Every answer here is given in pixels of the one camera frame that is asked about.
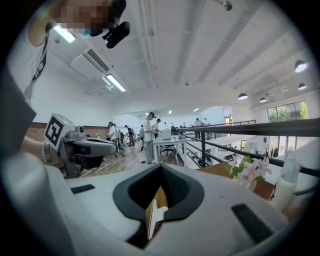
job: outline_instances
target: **spray bottle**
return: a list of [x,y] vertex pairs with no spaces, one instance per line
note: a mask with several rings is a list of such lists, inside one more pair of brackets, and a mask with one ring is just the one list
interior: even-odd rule
[[295,159],[292,150],[288,150],[285,154],[284,164],[281,173],[276,180],[274,189],[268,199],[270,205],[282,211],[291,196],[293,195],[298,183],[298,174],[300,164]]

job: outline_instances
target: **green tree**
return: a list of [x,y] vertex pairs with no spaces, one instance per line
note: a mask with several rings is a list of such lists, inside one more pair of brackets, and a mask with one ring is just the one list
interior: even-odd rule
[[276,108],[269,108],[268,109],[268,116],[269,116],[269,123],[276,123],[278,122],[277,119],[277,111]]
[[307,119],[307,106],[304,101],[300,103],[301,109],[300,109],[300,115],[302,119]]
[[278,106],[276,108],[278,113],[278,122],[289,121],[290,120],[290,109],[286,106]]

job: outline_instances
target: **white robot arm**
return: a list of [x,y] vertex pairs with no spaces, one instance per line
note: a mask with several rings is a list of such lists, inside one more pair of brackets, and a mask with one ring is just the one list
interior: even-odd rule
[[[103,157],[116,152],[113,142],[86,137],[85,129],[63,115],[53,113],[45,128],[44,139],[57,151],[68,178],[79,177],[82,170],[99,167]],[[67,157],[65,145],[72,145],[73,156]]]

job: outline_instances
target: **floor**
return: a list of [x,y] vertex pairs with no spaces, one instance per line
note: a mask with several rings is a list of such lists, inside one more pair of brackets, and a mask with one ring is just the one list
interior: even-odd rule
[[[120,153],[118,157],[113,157],[112,155],[107,155],[104,158],[104,162],[99,168],[92,168],[90,170],[83,170],[81,177],[92,177],[106,174],[113,174],[121,171],[136,170],[141,165],[146,165],[145,163],[140,163],[138,159],[138,143],[135,146],[127,146],[124,148],[125,151],[123,155]],[[184,166],[184,162],[180,156],[169,152],[168,156],[163,152],[160,157],[158,157],[159,163],[161,164],[172,164],[177,166]]]

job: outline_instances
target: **brick wall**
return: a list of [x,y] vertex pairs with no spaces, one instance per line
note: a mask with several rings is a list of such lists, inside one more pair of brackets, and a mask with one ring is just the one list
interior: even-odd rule
[[[44,133],[46,129],[47,124],[42,122],[34,122],[29,127],[26,136],[28,136],[31,139],[34,139],[39,142],[43,142],[44,139]],[[92,138],[96,138],[96,134],[100,134],[100,139],[103,139],[106,137],[107,132],[109,128],[108,127],[99,127],[99,126],[84,126],[84,132],[86,135],[90,135]]]

